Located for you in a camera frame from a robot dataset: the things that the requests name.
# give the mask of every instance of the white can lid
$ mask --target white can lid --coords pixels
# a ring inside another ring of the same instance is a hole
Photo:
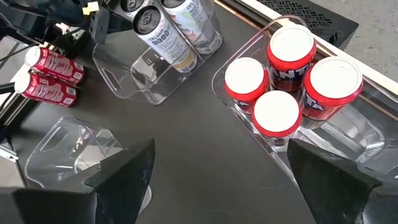
[[[312,87],[322,96],[338,99],[350,96],[362,84],[362,73],[352,61],[343,57],[327,57],[312,68]]]
[[[228,88],[239,94],[257,90],[264,79],[264,67],[256,59],[238,58],[225,71],[225,83]]]
[[[278,29],[271,37],[270,48],[279,60],[295,62],[310,53],[313,43],[311,31],[296,24]]]
[[[30,85],[30,74],[29,73],[23,73],[21,75],[18,75],[16,77],[16,81],[14,84],[15,92],[23,93],[28,89],[29,85]]]
[[[265,130],[276,133],[286,131],[298,120],[300,114],[296,99],[284,91],[269,91],[254,105],[254,117]]]
[[[25,55],[25,64],[29,67],[34,66],[40,60],[40,47],[31,47]]]

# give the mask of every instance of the red and white can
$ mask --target red and white can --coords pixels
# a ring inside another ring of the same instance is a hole
[[[300,90],[317,45],[310,30],[301,25],[278,29],[267,46],[271,85],[276,90]]]
[[[304,77],[303,115],[326,121],[361,93],[362,73],[343,57],[327,57],[316,63]]]
[[[256,101],[252,120],[271,146],[283,146],[300,127],[301,107],[290,94],[269,91]]]
[[[19,76],[14,88],[15,92],[26,98],[60,106],[69,107],[77,99],[77,91],[74,87],[35,73]]]
[[[268,72],[256,59],[243,57],[233,61],[225,71],[225,89],[242,112],[269,89]]]
[[[42,47],[31,47],[25,55],[25,64],[34,71],[59,78],[62,81],[77,85],[84,77],[82,65],[52,50]]]

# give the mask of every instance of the white can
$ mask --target white can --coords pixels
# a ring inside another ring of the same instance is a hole
[[[283,146],[302,121],[301,107],[284,91],[269,91],[256,101],[252,120],[270,146]]]
[[[137,12],[145,6],[151,6],[154,0],[121,0],[120,7],[124,14],[130,19],[134,20]]]
[[[266,68],[254,58],[238,58],[225,71],[225,90],[236,103],[237,109],[251,114],[256,100],[268,91],[269,76]]]
[[[196,53],[156,6],[140,9],[132,26],[136,34],[177,71],[186,73],[195,68]]]
[[[211,54],[223,43],[200,0],[162,0],[163,8],[199,54]]]

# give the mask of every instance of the black table surface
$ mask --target black table surface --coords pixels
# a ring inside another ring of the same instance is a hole
[[[41,103],[13,135],[23,167],[62,116],[113,131],[120,143],[154,138],[153,198],[141,223],[315,223],[299,189],[211,89],[211,79],[257,30],[216,5],[224,44],[160,106],[116,98],[88,57],[74,108]]]

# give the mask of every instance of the clear plastic bin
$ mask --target clear plastic bin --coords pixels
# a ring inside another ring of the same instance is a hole
[[[270,156],[294,180],[290,170],[284,147],[270,147],[264,137],[255,129],[251,118],[238,110],[232,98],[224,88],[224,75],[228,65],[240,57],[252,57],[268,66],[266,46],[271,35],[281,27],[281,24],[294,22],[305,25],[301,18],[296,16],[282,16],[270,22],[263,30],[252,37],[239,49],[214,75],[212,86],[215,95],[234,113],[234,115],[248,129],[256,141],[270,154]],[[317,52],[314,63],[325,56]],[[364,88],[362,94],[350,105],[345,106],[325,124],[317,129],[299,128],[293,138],[319,146],[327,151],[355,161],[363,172],[368,169],[384,174],[386,177],[398,179],[398,118],[374,106],[369,99],[371,95],[386,95],[391,104],[397,105],[394,95],[380,89],[377,85],[365,82],[378,90],[368,92]]]
[[[203,30],[214,27],[216,36],[220,40],[217,48],[219,49],[223,43],[223,36],[216,17],[214,2],[201,0],[201,3],[208,13]],[[120,9],[116,13],[126,17]],[[109,34],[105,44],[95,46],[93,60],[105,82],[118,98],[159,105],[216,51],[210,54],[199,54],[193,47],[196,42],[193,41],[193,44],[190,44],[181,32],[180,35],[189,46],[187,51],[191,50],[197,56],[195,68],[187,73],[180,73],[172,66],[176,61],[181,61],[179,58],[173,63],[168,63],[154,49],[148,47],[133,30]]]
[[[65,116],[33,150],[24,172],[44,188],[122,150],[110,130]]]

